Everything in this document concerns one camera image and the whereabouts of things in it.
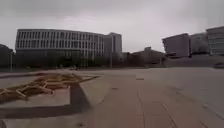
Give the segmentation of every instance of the pavement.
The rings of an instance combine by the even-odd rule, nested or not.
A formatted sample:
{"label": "pavement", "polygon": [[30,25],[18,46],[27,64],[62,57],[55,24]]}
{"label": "pavement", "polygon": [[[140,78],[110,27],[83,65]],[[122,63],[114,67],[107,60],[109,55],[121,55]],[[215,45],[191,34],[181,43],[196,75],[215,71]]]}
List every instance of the pavement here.
{"label": "pavement", "polygon": [[[207,82],[203,88],[213,87],[212,93],[208,95],[215,95],[213,98],[217,98],[213,92],[214,88],[222,88],[213,86],[212,82],[208,82],[208,78],[217,81],[221,79],[223,71],[208,68],[171,68],[83,71],[78,74],[101,76],[81,85],[91,104],[90,109],[59,117],[3,119],[7,128],[223,128],[224,126],[222,116],[204,105],[198,98],[199,95],[194,95]],[[200,82],[195,80],[200,80],[203,84],[196,86]]]}

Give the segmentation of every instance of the sky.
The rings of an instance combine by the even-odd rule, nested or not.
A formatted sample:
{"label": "sky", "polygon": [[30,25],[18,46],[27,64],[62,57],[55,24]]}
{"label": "sky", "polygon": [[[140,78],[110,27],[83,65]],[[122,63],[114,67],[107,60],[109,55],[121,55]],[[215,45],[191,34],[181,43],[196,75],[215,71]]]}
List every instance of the sky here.
{"label": "sky", "polygon": [[18,28],[122,34],[124,52],[162,38],[224,26],[223,0],[0,0],[0,44],[14,49]]}

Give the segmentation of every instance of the white building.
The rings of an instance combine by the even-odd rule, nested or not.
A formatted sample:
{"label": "white building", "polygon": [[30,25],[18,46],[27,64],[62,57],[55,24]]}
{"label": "white building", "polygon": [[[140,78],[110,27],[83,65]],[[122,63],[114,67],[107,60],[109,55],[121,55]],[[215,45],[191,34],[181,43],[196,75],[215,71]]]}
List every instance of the white building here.
{"label": "white building", "polygon": [[224,27],[207,29],[211,55],[224,55]]}
{"label": "white building", "polygon": [[16,53],[20,56],[82,56],[94,59],[96,56],[110,57],[122,53],[120,34],[97,34],[90,32],[55,29],[18,29]]}

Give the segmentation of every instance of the tall building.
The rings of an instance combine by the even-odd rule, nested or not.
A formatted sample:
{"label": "tall building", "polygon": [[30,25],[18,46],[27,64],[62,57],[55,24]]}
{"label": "tall building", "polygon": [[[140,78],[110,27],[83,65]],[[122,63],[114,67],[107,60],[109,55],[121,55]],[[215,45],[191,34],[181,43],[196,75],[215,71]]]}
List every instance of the tall building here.
{"label": "tall building", "polygon": [[224,55],[224,27],[207,29],[208,45],[211,55]]}
{"label": "tall building", "polygon": [[94,60],[97,57],[108,58],[111,54],[120,54],[122,40],[120,34],[104,35],[55,29],[18,29],[15,49],[17,56],[23,62],[39,62],[42,59],[44,63],[43,58],[45,61],[49,59],[57,61],[60,58],[76,59],[76,61],[77,58]]}
{"label": "tall building", "polygon": [[190,56],[190,37],[187,33],[163,39],[166,54],[173,57]]}

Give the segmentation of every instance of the paved ground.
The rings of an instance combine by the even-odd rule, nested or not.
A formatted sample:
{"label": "paved ground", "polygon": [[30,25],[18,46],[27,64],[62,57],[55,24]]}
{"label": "paved ground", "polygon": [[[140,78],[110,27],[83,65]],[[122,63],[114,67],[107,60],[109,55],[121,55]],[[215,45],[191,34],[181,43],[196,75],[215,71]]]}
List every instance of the paved ground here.
{"label": "paved ground", "polygon": [[222,115],[224,108],[221,100],[224,88],[222,70],[170,68],[83,71],[81,74],[103,75],[100,80],[91,81],[89,86],[97,85],[101,81],[102,85],[110,87],[107,94],[102,94],[101,87],[104,87],[102,85],[96,86],[97,89],[94,87],[87,89],[89,97],[101,93],[89,101],[101,99],[98,101],[102,102],[95,103],[89,111],[76,115],[4,120],[7,126],[10,128],[222,128],[224,126],[224,120],[219,116]]}
{"label": "paved ground", "polygon": [[95,74],[137,76],[198,100],[224,118],[224,70],[213,68],[154,68],[136,70],[95,71]]}

